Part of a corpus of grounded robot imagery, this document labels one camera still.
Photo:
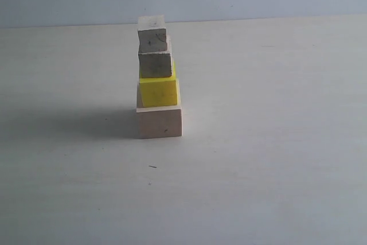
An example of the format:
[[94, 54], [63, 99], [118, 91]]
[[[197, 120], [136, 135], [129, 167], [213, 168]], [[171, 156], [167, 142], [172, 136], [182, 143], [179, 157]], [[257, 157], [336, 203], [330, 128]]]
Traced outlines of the large pale wooden cube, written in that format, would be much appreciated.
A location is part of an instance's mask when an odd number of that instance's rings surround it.
[[177, 105], [143, 107], [139, 84], [136, 89], [136, 116], [139, 135], [143, 139], [181, 137], [182, 136], [182, 105], [179, 82]]

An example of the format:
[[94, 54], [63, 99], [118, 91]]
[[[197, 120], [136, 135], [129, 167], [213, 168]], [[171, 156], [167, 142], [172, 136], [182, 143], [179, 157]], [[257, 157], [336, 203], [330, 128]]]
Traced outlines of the small wooden cube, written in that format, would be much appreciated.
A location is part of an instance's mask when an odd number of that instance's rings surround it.
[[141, 53], [166, 51], [168, 46], [164, 15], [139, 17], [138, 38]]

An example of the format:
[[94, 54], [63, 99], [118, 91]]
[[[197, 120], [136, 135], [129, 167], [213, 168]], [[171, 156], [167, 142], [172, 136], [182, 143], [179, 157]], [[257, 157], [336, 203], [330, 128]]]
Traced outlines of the yellow cube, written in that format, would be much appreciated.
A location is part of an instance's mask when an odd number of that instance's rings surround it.
[[172, 61], [172, 75], [169, 77], [143, 77], [139, 70], [140, 97], [143, 107], [161, 107], [178, 105], [178, 78], [175, 61]]

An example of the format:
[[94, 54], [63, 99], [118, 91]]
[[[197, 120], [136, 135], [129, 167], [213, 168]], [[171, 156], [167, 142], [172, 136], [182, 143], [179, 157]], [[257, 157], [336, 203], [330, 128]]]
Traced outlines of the medium wooden cube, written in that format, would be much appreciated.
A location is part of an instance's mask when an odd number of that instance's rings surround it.
[[167, 35], [167, 50], [144, 52], [139, 46], [139, 73], [142, 78], [170, 77], [173, 74], [171, 38]]

